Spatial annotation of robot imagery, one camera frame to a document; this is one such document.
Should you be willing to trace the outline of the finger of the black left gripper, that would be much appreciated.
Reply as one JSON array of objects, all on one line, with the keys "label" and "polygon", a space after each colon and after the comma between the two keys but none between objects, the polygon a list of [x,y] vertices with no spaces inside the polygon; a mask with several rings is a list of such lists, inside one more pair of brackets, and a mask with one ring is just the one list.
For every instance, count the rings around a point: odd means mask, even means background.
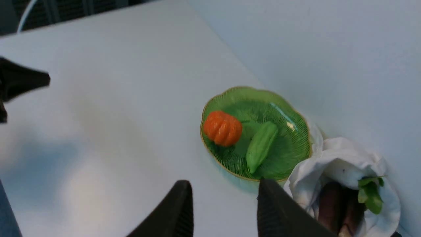
[{"label": "finger of the black left gripper", "polygon": [[0,123],[7,123],[8,120],[8,113],[5,109],[4,103],[0,101]]},{"label": "finger of the black left gripper", "polygon": [[48,72],[27,68],[1,57],[0,81],[1,99],[3,102],[9,102],[23,93],[48,87],[51,77]]}]

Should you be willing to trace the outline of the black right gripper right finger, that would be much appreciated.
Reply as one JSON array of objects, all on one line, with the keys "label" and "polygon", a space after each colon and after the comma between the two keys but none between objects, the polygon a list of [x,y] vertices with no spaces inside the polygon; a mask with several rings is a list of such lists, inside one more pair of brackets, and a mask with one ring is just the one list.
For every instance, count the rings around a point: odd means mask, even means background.
[{"label": "black right gripper right finger", "polygon": [[308,214],[275,180],[259,183],[257,228],[259,237],[336,237]]}]

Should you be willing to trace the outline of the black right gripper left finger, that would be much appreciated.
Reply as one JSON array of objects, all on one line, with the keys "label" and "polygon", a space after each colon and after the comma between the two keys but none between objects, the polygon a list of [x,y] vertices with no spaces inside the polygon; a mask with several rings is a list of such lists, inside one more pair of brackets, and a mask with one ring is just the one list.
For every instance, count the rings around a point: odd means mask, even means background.
[{"label": "black right gripper left finger", "polygon": [[193,193],[191,183],[178,180],[129,237],[194,236]]}]

